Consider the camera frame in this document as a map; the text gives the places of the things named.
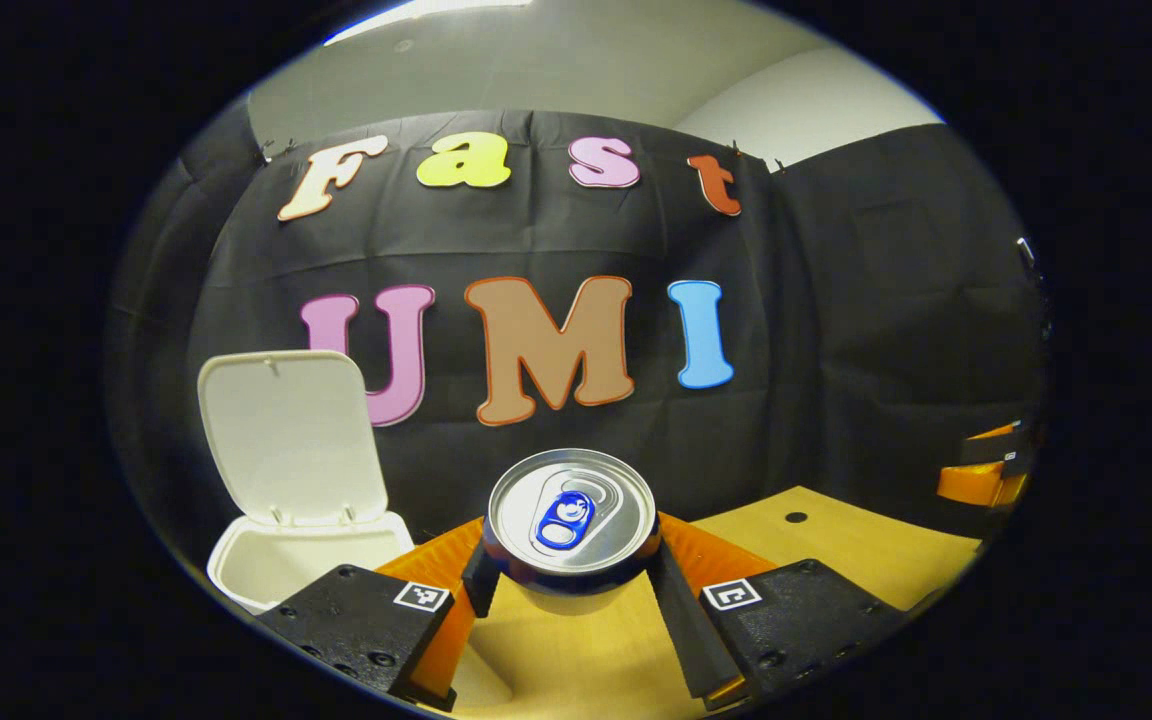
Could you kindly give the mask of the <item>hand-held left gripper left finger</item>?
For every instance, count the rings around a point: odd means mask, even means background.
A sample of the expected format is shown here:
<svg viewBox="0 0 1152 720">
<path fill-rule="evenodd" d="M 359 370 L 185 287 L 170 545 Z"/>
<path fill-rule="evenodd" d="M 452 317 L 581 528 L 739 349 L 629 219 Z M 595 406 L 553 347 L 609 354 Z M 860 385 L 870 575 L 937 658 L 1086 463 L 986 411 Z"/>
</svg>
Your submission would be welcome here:
<svg viewBox="0 0 1152 720">
<path fill-rule="evenodd" d="M 500 575 L 483 537 L 476 518 L 379 569 L 338 564 L 257 620 L 370 691 L 450 711 Z"/>
</svg>

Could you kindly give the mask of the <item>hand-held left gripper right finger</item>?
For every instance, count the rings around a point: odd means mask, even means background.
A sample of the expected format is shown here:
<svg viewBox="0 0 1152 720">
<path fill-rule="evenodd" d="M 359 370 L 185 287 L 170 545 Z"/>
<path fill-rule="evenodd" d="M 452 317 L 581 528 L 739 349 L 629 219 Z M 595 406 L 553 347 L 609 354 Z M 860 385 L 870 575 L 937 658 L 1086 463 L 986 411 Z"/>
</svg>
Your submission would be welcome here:
<svg viewBox="0 0 1152 720">
<path fill-rule="evenodd" d="M 708 711 L 817 679 L 908 620 L 820 560 L 778 566 L 667 514 L 659 529 L 649 579 L 687 691 Z"/>
</svg>

